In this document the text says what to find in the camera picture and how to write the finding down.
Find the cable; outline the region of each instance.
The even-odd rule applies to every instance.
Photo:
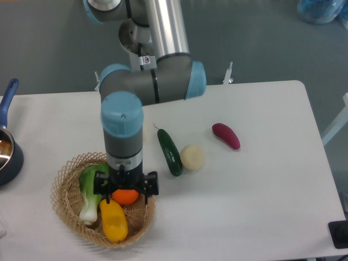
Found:
[[[342,256],[340,259],[337,259],[337,261],[343,261],[344,259],[346,259],[348,257],[348,254],[346,254],[345,256]]]

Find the woven basket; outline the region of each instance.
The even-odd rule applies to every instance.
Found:
[[[128,235],[120,243],[112,243],[105,237],[99,210],[98,220],[92,226],[84,225],[79,219],[83,198],[78,178],[86,167],[105,161],[106,155],[102,152],[89,152],[68,161],[58,172],[52,186],[53,209],[60,219],[83,239],[105,248],[125,247],[137,241],[148,229],[154,214],[155,199],[149,198],[146,206],[144,195],[139,194],[133,204],[122,206],[128,223]]]

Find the silver metal tube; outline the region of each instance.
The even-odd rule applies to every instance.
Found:
[[[145,0],[156,59],[189,53],[180,0]]]

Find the green cucumber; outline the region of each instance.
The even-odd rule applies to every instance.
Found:
[[[181,163],[180,154],[172,138],[163,129],[158,129],[157,138],[167,161],[170,173],[175,177],[180,176],[181,173],[183,173],[183,164]]]

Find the black pot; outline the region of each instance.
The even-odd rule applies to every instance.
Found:
[[[10,150],[9,155],[4,155],[3,150]],[[0,129],[0,186],[10,182],[21,171],[24,156],[20,146],[13,136],[6,130]]]
[[[21,171],[24,156],[11,133],[6,130],[7,112],[18,87],[18,80],[12,79],[0,103],[0,186],[10,182]]]

